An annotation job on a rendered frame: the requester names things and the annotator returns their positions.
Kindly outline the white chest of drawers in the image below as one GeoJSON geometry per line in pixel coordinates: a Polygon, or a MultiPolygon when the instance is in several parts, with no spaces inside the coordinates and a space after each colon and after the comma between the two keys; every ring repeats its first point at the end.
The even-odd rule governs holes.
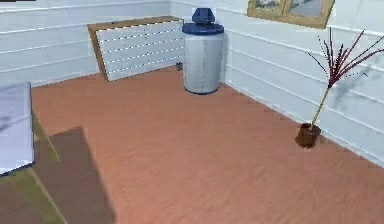
{"type": "Polygon", "coordinates": [[[88,24],[99,72],[116,81],[181,63],[183,23],[178,17],[159,16],[88,24]]]}

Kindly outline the red house plant in pot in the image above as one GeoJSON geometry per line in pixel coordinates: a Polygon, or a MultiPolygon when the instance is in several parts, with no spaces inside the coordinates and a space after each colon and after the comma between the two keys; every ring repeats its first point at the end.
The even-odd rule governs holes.
{"type": "Polygon", "coordinates": [[[353,73],[349,74],[349,71],[356,66],[360,65],[376,54],[384,53],[384,48],[372,50],[372,48],[384,40],[383,35],[367,49],[350,59],[349,56],[359,43],[364,33],[365,30],[362,30],[350,47],[345,47],[343,44],[341,44],[338,48],[335,48],[332,28],[329,28],[327,40],[318,38],[323,55],[327,60],[327,66],[323,66],[316,57],[314,57],[311,53],[308,53],[308,55],[314,59],[320,68],[324,71],[328,82],[314,117],[309,123],[302,123],[299,126],[299,131],[295,137],[295,142],[301,148],[310,149],[316,145],[316,140],[321,134],[321,128],[316,125],[316,122],[331,88],[342,78],[353,76],[353,73]]]}

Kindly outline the gold framed picture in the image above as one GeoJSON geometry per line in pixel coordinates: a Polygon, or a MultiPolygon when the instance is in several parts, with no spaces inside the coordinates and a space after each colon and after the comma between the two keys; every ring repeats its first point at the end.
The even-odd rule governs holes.
{"type": "Polygon", "coordinates": [[[248,0],[247,16],[324,29],[335,0],[248,0]]]}

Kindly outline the white bin with blue lid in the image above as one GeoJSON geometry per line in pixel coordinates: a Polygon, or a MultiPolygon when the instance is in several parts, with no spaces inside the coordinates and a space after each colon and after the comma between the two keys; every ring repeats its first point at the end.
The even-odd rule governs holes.
{"type": "Polygon", "coordinates": [[[210,8],[197,8],[192,22],[182,27],[185,39],[184,88],[193,94],[211,94],[220,84],[224,27],[210,8]]]}

